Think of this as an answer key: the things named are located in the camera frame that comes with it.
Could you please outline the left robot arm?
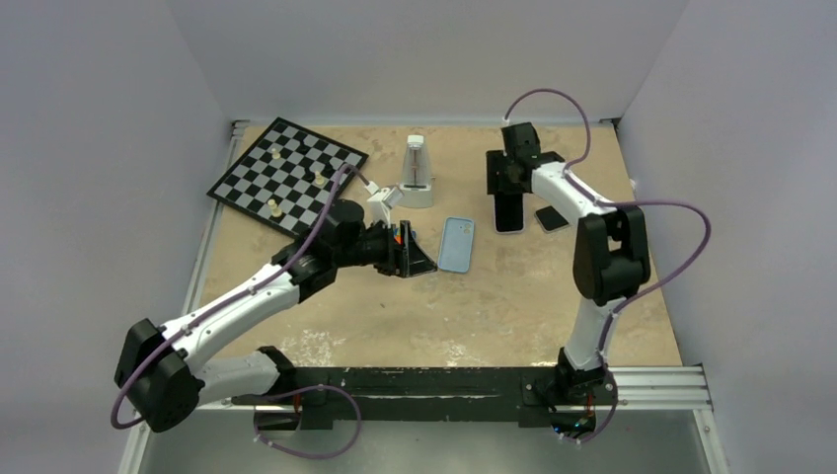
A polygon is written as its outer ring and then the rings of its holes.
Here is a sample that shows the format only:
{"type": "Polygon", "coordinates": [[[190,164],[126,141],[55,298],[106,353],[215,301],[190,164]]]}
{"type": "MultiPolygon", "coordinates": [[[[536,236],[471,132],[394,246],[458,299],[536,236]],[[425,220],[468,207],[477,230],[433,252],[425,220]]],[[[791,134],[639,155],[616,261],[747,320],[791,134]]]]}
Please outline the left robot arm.
{"type": "Polygon", "coordinates": [[[281,351],[262,347],[237,358],[215,355],[265,319],[301,304],[334,283],[340,269],[371,267],[387,277],[410,278],[436,271],[408,220],[364,222],[363,207],[339,199],[327,204],[314,226],[281,249],[253,276],[207,305],[157,326],[148,319],[127,332],[114,382],[111,412],[116,429],[124,401],[136,422],[167,431],[197,407],[238,396],[288,400],[294,366],[281,351]]]}

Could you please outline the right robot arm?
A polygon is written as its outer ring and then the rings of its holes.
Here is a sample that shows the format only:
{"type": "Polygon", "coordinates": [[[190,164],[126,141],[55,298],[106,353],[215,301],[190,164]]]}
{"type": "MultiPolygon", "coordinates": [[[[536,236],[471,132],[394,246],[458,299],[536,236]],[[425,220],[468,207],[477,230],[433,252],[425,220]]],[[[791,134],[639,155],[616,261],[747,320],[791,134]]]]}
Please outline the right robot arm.
{"type": "Polygon", "coordinates": [[[542,150],[532,123],[507,125],[500,132],[502,149],[486,154],[496,232],[523,229],[527,194],[543,199],[576,232],[572,277],[581,301],[548,389],[569,402],[583,400],[606,382],[619,304],[650,278],[645,215],[636,206],[606,200],[558,153],[542,150]]]}

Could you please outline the light blue phone case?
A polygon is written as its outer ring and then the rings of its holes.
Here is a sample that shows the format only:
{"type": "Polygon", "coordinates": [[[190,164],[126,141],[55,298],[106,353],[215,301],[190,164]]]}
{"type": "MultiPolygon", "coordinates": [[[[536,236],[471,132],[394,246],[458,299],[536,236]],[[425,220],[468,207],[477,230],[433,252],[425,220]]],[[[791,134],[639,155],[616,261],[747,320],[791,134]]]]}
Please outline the light blue phone case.
{"type": "Polygon", "coordinates": [[[437,265],[441,271],[466,274],[472,261],[475,223],[464,217],[447,217],[442,231],[437,265]]]}

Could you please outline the black phone pink case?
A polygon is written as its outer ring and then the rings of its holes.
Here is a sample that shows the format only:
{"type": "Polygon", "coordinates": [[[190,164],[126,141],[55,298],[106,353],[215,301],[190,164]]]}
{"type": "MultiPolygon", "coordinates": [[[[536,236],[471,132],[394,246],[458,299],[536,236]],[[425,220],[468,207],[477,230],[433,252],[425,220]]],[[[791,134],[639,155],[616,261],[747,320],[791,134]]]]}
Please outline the black phone pink case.
{"type": "Polygon", "coordinates": [[[522,232],[525,227],[523,195],[495,194],[494,223],[499,234],[522,232]]]}

